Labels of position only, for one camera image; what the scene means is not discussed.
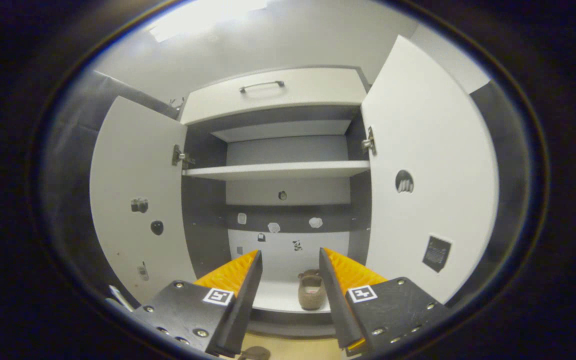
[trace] ceiling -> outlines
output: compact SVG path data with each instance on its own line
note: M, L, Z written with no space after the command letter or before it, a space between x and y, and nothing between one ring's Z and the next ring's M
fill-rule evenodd
M161 43L147 29L124 36L94 70L164 102L251 71L308 65L360 66L372 84L398 35L418 23L373 1L268 0L265 9Z

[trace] white wall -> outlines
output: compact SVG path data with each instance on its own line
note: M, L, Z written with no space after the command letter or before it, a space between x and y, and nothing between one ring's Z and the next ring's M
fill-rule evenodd
M377 77L397 35L417 22L377 2L269 0L230 20L162 43L140 30L108 50L94 68L168 102L229 76L316 64L360 66Z
M448 71L467 94L490 81L489 76L466 53L428 27L419 24L409 39Z

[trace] open cabinet door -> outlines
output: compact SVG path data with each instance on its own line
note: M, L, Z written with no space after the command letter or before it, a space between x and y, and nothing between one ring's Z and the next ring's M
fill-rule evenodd
M402 36L361 113L375 145L366 266L445 304L480 261L497 214L497 160L482 114Z
M196 280L182 219L182 163L172 164L174 145L183 151L187 129L118 96L94 145L94 229L110 266L140 303L173 280ZM141 208L133 208L138 199Z

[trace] shoe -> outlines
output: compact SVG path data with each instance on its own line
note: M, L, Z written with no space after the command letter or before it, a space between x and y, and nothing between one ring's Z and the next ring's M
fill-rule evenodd
M269 360L270 350L262 346L252 346L241 352L237 360Z
M317 310L326 299L326 288L318 269L309 269L299 274L299 305L304 310Z

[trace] white cabinet door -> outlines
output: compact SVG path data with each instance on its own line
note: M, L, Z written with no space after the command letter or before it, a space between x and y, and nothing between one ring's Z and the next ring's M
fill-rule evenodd
M181 164L172 166L173 146L183 150L186 126L123 97L103 120L90 169L90 207L105 257L140 303L176 279L194 281L181 209ZM133 199L147 199L133 212ZM151 230L153 221L163 232ZM139 272L145 264L148 280Z
M191 125L252 110L299 105L359 105L365 96L366 88L354 68L266 71L191 92L183 107L181 123Z
M496 218L498 167L487 126L462 87L402 36L361 113L377 151L366 266L388 279L408 277L446 303L481 259ZM412 182L398 192L400 171ZM423 262L430 236L450 243L439 272ZM430 255L439 263L441 256Z

